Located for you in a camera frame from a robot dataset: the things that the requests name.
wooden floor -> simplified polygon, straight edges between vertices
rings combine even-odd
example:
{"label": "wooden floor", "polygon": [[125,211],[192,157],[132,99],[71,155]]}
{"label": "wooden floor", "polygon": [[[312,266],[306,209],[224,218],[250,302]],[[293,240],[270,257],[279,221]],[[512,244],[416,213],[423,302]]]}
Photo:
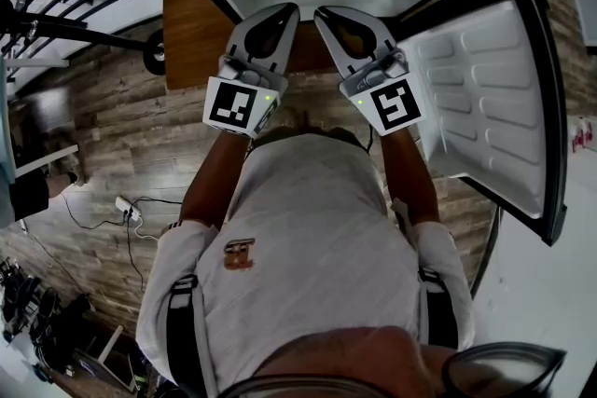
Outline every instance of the wooden floor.
{"label": "wooden floor", "polygon": [[[569,112],[595,115],[597,96],[592,93],[597,62],[584,53],[571,0],[549,1]],[[154,22],[132,35],[147,38],[159,26]],[[335,75],[293,75],[285,107],[271,126],[289,124],[293,108],[307,109],[313,122],[348,128],[366,144],[368,125],[340,96],[337,81]],[[130,201],[141,197],[180,201],[217,135],[201,123],[205,90],[168,91],[164,77],[148,73],[136,52],[93,48],[74,59],[70,68],[45,75],[24,93],[12,105],[13,113],[30,108],[31,117],[49,137],[65,132],[79,143],[90,180],[84,187],[69,187],[65,196],[77,221],[86,226],[121,219],[114,204],[116,195]],[[378,141],[372,157],[382,167]],[[434,177],[442,219],[456,238],[472,281],[484,252],[493,205],[458,180]],[[154,202],[142,202],[139,207],[144,217],[139,232],[154,236],[176,220],[179,211],[176,205]],[[122,324],[125,333],[133,335],[143,293],[130,263],[126,227],[82,229],[69,217],[62,197],[53,199],[47,211],[28,218],[27,224],[90,293],[97,320]],[[130,232],[134,263],[147,278],[157,243]],[[65,302],[79,292],[17,225],[0,234],[0,254],[16,258],[29,273],[42,278],[43,286],[58,289]]]}

power strip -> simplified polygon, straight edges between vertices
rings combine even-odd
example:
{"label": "power strip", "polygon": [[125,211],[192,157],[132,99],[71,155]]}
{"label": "power strip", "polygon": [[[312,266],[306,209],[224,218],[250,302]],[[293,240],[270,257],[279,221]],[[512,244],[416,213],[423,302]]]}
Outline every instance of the power strip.
{"label": "power strip", "polygon": [[130,204],[122,196],[116,197],[116,207],[119,208],[121,211],[123,211],[126,214],[128,214],[130,211],[132,211],[131,219],[133,221],[138,221],[141,218],[141,211],[139,211],[137,208],[135,208],[132,204]]}

open refrigerator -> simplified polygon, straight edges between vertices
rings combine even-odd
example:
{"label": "open refrigerator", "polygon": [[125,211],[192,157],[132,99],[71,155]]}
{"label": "open refrigerator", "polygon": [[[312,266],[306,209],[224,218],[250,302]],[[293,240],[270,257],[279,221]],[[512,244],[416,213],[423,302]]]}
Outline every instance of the open refrigerator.
{"label": "open refrigerator", "polygon": [[383,18],[420,79],[430,168],[459,177],[545,243],[559,238],[567,127],[545,0],[213,0],[239,22],[263,7],[320,6]]}

black wheel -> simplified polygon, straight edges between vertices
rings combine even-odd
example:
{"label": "black wheel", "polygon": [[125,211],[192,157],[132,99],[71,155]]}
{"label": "black wheel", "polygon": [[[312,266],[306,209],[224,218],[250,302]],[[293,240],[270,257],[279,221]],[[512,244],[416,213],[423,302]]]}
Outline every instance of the black wheel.
{"label": "black wheel", "polygon": [[164,75],[166,73],[163,30],[154,32],[146,41],[146,49],[143,52],[143,63],[146,69],[153,75]]}

black metal rack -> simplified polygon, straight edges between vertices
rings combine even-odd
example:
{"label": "black metal rack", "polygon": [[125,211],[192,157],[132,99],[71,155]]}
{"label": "black metal rack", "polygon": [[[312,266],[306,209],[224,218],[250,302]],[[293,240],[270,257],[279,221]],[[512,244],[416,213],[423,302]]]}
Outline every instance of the black metal rack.
{"label": "black metal rack", "polygon": [[[49,11],[64,0],[51,0],[39,12],[27,12],[27,8],[34,0],[24,0],[18,7],[12,5],[11,0],[0,0],[0,38],[4,34],[10,35],[10,40],[2,47],[2,54],[13,53],[19,58],[26,49],[39,37],[47,37],[44,43],[34,49],[29,57],[47,47],[54,39],[78,40],[91,44],[104,44],[119,48],[129,48],[144,52],[144,61],[147,70],[163,75],[163,44],[161,31],[155,32],[146,42],[131,40],[124,36],[104,34],[90,30],[84,21],[91,15],[109,7],[119,0],[105,0],[101,4],[89,9],[76,19],[67,19],[66,16],[84,4],[90,4],[93,0],[77,0],[69,8],[57,16],[49,15]],[[23,45],[16,52],[11,50],[23,40]]]}

